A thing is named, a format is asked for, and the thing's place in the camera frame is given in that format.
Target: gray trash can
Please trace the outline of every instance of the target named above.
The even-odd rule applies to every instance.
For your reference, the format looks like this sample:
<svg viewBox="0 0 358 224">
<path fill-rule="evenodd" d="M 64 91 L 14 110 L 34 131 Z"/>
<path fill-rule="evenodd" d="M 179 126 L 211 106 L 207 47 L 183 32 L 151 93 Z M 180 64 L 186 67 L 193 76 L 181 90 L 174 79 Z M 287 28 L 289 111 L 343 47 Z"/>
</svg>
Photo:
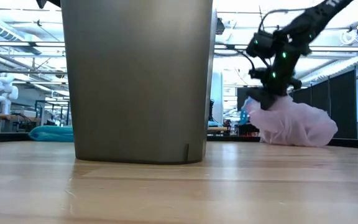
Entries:
<svg viewBox="0 0 358 224">
<path fill-rule="evenodd" d="M 62 0 L 78 159 L 201 161 L 213 0 Z"/>
</svg>

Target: pink plastic bag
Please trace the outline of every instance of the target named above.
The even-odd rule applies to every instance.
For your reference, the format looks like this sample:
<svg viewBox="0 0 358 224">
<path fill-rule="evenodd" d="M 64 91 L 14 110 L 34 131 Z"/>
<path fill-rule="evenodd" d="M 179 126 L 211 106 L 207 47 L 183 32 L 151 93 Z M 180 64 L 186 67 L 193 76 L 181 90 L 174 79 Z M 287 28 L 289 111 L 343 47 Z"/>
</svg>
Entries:
<svg viewBox="0 0 358 224">
<path fill-rule="evenodd" d="M 289 146 L 325 146 L 338 131 L 335 121 L 320 109 L 279 97 L 267 111 L 249 101 L 245 108 L 250 122 L 260 129 L 262 142 Z"/>
</svg>

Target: ceiling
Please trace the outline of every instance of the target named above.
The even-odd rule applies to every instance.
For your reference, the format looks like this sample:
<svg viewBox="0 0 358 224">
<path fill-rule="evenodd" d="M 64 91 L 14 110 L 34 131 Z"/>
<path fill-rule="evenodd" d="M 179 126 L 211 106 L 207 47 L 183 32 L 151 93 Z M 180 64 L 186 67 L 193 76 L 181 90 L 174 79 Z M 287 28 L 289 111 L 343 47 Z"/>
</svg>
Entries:
<svg viewBox="0 0 358 224">
<path fill-rule="evenodd" d="M 226 25 L 223 35 L 216 37 L 217 42 L 230 44 L 248 44 L 257 30 L 260 23 L 260 14 L 263 15 L 273 9 L 302 9 L 320 3 L 320 0 L 216 0 L 218 17 L 221 17 Z M 273 30 L 277 25 L 285 26 L 301 12 L 291 12 L 288 14 L 269 15 L 264 26 L 266 30 Z M 319 46 L 340 46 L 344 45 L 340 39 L 342 33 L 353 23 L 358 21 L 358 0 L 354 0 L 347 8 L 341 11 L 327 26 L 320 36 L 312 43 Z M 64 41 L 62 12 L 59 7 L 46 3 L 44 9 L 39 9 L 35 0 L 0 0 L 0 23 L 4 26 L 17 31 L 26 40 L 32 41 Z M 11 56 L 14 60 L 27 65 L 32 65 L 33 58 L 36 66 L 40 66 L 41 71 L 63 71 L 67 70 L 65 57 L 47 57 L 54 55 L 64 55 L 62 48 L 44 48 L 44 57 L 30 57 L 21 52 L 15 52 Z M 0 48 L 1 54 L 8 54 L 7 49 Z M 314 70 L 321 68 L 331 62 L 337 61 L 336 57 L 344 59 L 354 55 L 342 53 L 313 54 L 308 58 L 301 58 L 296 66 L 297 74 L 305 76 L 313 73 Z M 255 66 L 264 66 L 259 59 L 253 59 Z M 219 57 L 214 59 L 214 69 L 225 70 L 226 84 L 243 85 L 246 83 L 258 84 L 258 81 L 250 80 L 247 71 L 250 69 L 249 62 L 240 57 Z M 53 75 L 44 75 L 42 80 L 66 81 L 67 78 L 57 78 Z M 67 90 L 66 86 L 48 86 L 51 89 Z"/>
</svg>

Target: plastic bag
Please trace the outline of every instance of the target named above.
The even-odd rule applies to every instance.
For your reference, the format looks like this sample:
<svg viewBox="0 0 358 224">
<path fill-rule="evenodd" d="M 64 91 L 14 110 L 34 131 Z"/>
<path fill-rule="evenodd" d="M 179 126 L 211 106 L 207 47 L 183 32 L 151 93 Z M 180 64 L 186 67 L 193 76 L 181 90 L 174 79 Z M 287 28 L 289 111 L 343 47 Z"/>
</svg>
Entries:
<svg viewBox="0 0 358 224">
<path fill-rule="evenodd" d="M 325 146 L 337 132 L 327 114 L 304 103 L 294 103 L 290 96 L 279 97 L 269 110 L 260 103 L 246 105 L 250 123 L 260 130 L 262 142 L 292 146 Z"/>
<path fill-rule="evenodd" d="M 39 126 L 34 128 L 29 136 L 34 141 L 74 142 L 72 126 Z"/>
</svg>

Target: black panel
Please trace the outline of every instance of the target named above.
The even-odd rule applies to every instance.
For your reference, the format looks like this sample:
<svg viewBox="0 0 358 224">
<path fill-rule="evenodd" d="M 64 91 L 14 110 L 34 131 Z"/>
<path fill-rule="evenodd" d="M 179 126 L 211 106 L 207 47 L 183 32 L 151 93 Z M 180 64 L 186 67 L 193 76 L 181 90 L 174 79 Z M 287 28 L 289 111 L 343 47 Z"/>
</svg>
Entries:
<svg viewBox="0 0 358 224">
<path fill-rule="evenodd" d="M 311 88 L 294 91 L 293 101 L 295 103 L 306 103 L 307 105 L 311 105 Z"/>
<path fill-rule="evenodd" d="M 328 81 L 311 87 L 311 105 L 330 115 L 329 87 Z"/>
<path fill-rule="evenodd" d="M 331 119 L 336 122 L 335 138 L 357 139 L 356 72 L 330 79 Z"/>
<path fill-rule="evenodd" d="M 237 110 L 240 111 L 245 100 L 248 98 L 247 87 L 237 88 Z"/>
</svg>

